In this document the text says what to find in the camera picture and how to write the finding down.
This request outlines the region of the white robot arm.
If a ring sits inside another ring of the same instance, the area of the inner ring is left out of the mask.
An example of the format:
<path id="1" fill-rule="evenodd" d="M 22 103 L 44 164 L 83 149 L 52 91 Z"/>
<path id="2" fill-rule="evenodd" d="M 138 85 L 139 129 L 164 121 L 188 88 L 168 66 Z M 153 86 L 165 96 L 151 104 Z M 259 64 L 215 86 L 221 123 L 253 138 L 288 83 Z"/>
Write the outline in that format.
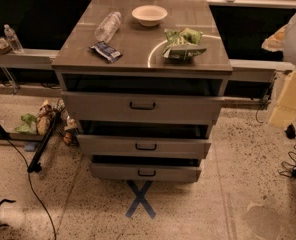
<path id="1" fill-rule="evenodd" d="M 286 77 L 268 123 L 278 128 L 286 128 L 296 119 L 296 13 L 289 22 L 262 43 L 267 51 L 283 53 L 283 59 L 295 66 Z"/>

